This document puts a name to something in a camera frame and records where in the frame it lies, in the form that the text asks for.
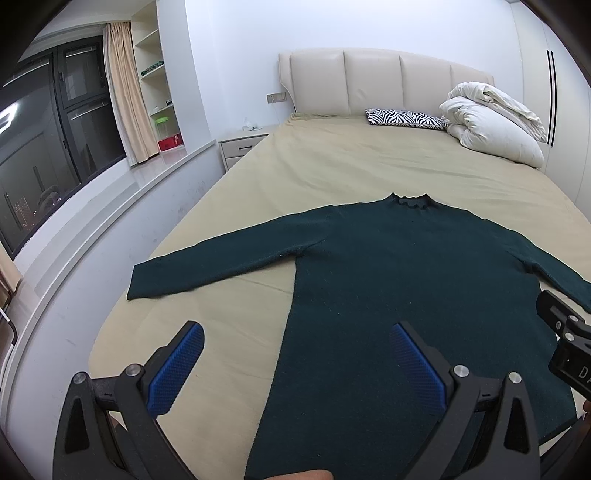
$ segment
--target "upholstered headboard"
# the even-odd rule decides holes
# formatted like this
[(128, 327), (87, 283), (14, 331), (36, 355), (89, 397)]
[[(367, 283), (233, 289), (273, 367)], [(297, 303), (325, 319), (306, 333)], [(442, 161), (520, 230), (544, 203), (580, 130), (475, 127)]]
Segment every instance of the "upholstered headboard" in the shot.
[(439, 116), (439, 105), (458, 83), (494, 85), (492, 75), (459, 63), (372, 48), (280, 53), (279, 77), (296, 111), (321, 115), (395, 108)]

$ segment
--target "light switch panel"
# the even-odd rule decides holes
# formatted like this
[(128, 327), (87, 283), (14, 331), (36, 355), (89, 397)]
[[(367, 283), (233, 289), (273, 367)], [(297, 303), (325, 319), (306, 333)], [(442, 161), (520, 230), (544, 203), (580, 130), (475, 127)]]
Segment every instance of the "light switch panel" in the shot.
[(285, 92), (270, 93), (267, 95), (267, 103), (285, 102), (285, 100), (287, 100)]

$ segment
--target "window sill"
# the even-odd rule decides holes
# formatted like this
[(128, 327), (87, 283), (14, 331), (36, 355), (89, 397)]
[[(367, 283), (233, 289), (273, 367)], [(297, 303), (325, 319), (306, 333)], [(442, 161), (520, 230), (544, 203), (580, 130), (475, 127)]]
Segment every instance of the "window sill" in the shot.
[[(112, 167), (112, 172), (109, 169), (103, 173), (110, 180), (106, 187), (97, 189), (91, 181), (68, 200), (69, 208), (66, 202), (56, 212), (57, 215), (63, 210), (61, 217), (55, 222), (52, 222), (53, 217), (48, 219), (23, 247), (15, 259), (23, 279), (8, 309), (19, 339), (0, 393), (0, 417), (5, 419), (11, 383), (26, 344), (43, 311), (76, 263), (143, 195), (215, 143), (212, 140), (190, 154), (182, 148), (167, 151), (132, 169), (127, 167), (127, 160), (122, 160), (121, 165)], [(94, 195), (89, 195), (88, 189), (94, 189)]]

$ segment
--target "curtain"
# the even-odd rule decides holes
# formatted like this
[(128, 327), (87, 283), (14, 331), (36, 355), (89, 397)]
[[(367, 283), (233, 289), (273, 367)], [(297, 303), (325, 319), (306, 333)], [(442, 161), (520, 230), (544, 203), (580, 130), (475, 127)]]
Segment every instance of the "curtain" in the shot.
[(139, 89), (130, 23), (107, 24), (103, 45), (113, 114), (129, 165), (133, 166), (160, 150)]
[(17, 266), (10, 259), (4, 247), (0, 245), (0, 307), (4, 308), (10, 303), (21, 279), (22, 275)]

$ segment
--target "human hand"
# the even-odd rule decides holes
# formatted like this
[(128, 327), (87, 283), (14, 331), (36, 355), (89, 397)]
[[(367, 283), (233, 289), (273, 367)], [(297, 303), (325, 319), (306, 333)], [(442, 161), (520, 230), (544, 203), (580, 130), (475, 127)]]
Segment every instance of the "human hand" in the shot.
[(585, 423), (591, 425), (591, 401), (585, 400), (583, 411), (585, 412)]
[(307, 472), (273, 476), (266, 480), (333, 480), (333, 476), (328, 470), (309, 470)]

